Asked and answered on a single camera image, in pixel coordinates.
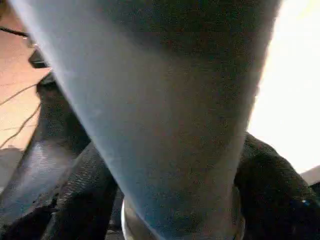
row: cable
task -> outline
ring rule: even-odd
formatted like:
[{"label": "cable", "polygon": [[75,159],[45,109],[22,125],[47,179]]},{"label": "cable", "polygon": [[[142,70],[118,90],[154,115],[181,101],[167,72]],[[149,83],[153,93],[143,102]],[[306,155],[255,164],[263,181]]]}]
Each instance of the cable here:
[{"label": "cable", "polygon": [[10,141],[11,139],[13,139],[14,137],[16,137],[22,129],[24,129],[25,125],[27,124],[27,122],[32,119],[32,117],[34,115],[36,115],[36,113],[38,112],[39,108],[41,106],[41,103],[39,103],[39,105],[36,107],[35,111],[26,119],[24,120],[24,122],[22,123],[22,125],[20,126],[20,128],[18,129],[18,131],[16,131],[15,134],[13,134],[12,136],[10,136],[9,138],[7,138],[1,145],[0,145],[0,149],[2,149],[2,147],[8,142]]},{"label": "cable", "polygon": [[29,36],[26,32],[12,30],[12,29],[4,27],[4,26],[0,26],[0,30],[3,31],[3,32],[6,32],[8,34],[14,34],[14,35],[22,36],[22,37],[28,37]]},{"label": "cable", "polygon": [[28,90],[29,88],[32,88],[34,86],[36,86],[37,84],[33,84],[31,86],[27,86],[23,89],[21,89],[20,91],[16,92],[15,94],[13,94],[12,96],[10,96],[9,98],[7,98],[6,100],[4,100],[3,102],[0,103],[0,106],[2,106],[3,104],[5,104],[6,102],[10,101],[11,99],[13,99],[14,97],[18,96],[19,94],[21,94],[22,92],[24,92],[25,90]]}]

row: black cable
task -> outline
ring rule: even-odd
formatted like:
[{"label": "black cable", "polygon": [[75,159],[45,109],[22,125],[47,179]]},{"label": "black cable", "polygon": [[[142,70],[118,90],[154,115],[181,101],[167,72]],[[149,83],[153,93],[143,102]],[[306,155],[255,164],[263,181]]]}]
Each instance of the black cable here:
[{"label": "black cable", "polygon": [[27,124],[27,122],[32,119],[32,117],[34,115],[36,115],[36,113],[38,112],[39,108],[41,106],[41,103],[39,103],[39,105],[36,107],[35,111],[26,119],[24,120],[24,122],[22,123],[22,125],[20,126],[20,128],[18,129],[18,131],[16,131],[15,134],[13,134],[12,136],[10,136],[9,138],[7,138],[1,145],[0,145],[0,149],[2,149],[2,147],[11,139],[13,139],[14,137],[16,137],[21,131],[22,129],[24,129],[25,125]]},{"label": "black cable", "polygon": [[12,30],[12,29],[4,27],[4,26],[0,26],[0,30],[3,31],[3,32],[6,32],[8,34],[14,34],[14,35],[22,36],[22,37],[28,37],[29,36],[26,32]]},{"label": "black cable", "polygon": [[3,102],[0,103],[0,106],[2,106],[3,104],[5,104],[6,102],[10,101],[11,99],[13,99],[14,97],[16,97],[17,95],[21,94],[22,92],[24,92],[25,90],[32,88],[34,86],[36,86],[37,84],[33,84],[31,86],[27,86],[23,89],[21,89],[20,91],[16,92],[15,94],[13,94],[11,97],[7,98],[6,100],[4,100]]}]

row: floor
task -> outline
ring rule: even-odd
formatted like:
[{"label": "floor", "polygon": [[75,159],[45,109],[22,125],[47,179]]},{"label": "floor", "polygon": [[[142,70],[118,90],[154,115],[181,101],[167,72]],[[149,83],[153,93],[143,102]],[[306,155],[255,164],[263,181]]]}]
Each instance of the floor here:
[{"label": "floor", "polygon": [[[2,6],[1,11],[4,11],[0,19],[1,26],[24,31],[23,25],[10,8],[6,7],[4,10]],[[1,104],[16,92],[39,82],[48,72],[48,69],[33,69],[30,66],[28,58],[32,52],[33,49],[28,48],[23,37],[0,31],[0,145],[19,130],[40,103],[36,88],[31,87]],[[6,185],[21,152],[27,146],[36,127],[37,117],[38,114],[32,117],[22,131],[0,149],[0,190]]]},{"label": "floor", "polygon": [[[320,1],[285,1],[270,43],[259,95],[248,130],[275,147],[309,183],[320,181],[319,58]],[[24,30],[12,10],[7,9],[0,25]],[[48,69],[33,69],[28,57],[33,49],[20,36],[0,31],[0,103],[31,86]],[[0,105],[0,145],[17,132],[39,104],[35,88]],[[14,169],[21,151],[34,131],[34,116],[21,133],[0,150],[15,155],[14,161],[0,159],[0,189]]]}]

